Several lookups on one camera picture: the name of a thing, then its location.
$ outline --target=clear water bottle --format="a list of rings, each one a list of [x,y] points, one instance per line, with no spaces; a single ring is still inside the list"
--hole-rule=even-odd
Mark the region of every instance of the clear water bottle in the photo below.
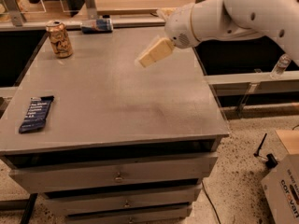
[[[278,62],[270,73],[270,77],[273,79],[279,79],[283,72],[288,68],[291,61],[291,58],[287,54],[280,56]]]

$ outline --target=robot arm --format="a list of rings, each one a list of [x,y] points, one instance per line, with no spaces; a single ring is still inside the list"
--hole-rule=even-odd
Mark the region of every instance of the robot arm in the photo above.
[[[299,4],[295,0],[206,0],[192,3],[170,14],[165,32],[180,49],[196,47],[210,39],[248,40],[266,35],[299,66]]]

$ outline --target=drawer handle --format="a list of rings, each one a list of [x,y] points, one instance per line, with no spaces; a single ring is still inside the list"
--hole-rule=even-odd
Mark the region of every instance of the drawer handle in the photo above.
[[[116,181],[117,183],[121,183],[122,180],[123,180],[123,177],[121,176],[121,172],[118,172],[118,176],[115,177],[115,181]]]
[[[128,201],[128,200],[125,201],[125,205],[124,205],[123,207],[124,207],[124,208],[129,208],[129,207],[131,207],[131,205],[129,204],[129,201]]]
[[[129,218],[129,224],[134,224],[132,217]]]

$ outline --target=black snack bag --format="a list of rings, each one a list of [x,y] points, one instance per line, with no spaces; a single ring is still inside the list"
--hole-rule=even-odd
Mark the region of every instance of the black snack bag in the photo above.
[[[54,96],[31,98],[31,102],[19,133],[36,132],[46,125],[46,118]]]

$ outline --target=concrete floor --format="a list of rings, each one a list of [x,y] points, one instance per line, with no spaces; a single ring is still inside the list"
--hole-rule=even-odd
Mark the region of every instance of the concrete floor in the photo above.
[[[253,156],[267,133],[261,155],[273,153],[278,159],[287,154],[276,130],[291,130],[299,124],[299,103],[246,106],[242,118],[232,108],[225,108],[231,135],[222,139],[219,158],[210,175],[204,179],[206,192],[214,203],[221,224],[274,223],[261,180],[269,173],[263,159]],[[8,177],[8,168],[0,163],[0,200],[27,198],[28,194]],[[0,223],[20,223],[22,211],[0,213]],[[62,224],[37,198],[31,224]],[[191,215],[185,219],[152,224],[216,224],[217,219],[205,193],[201,191],[193,203]]]

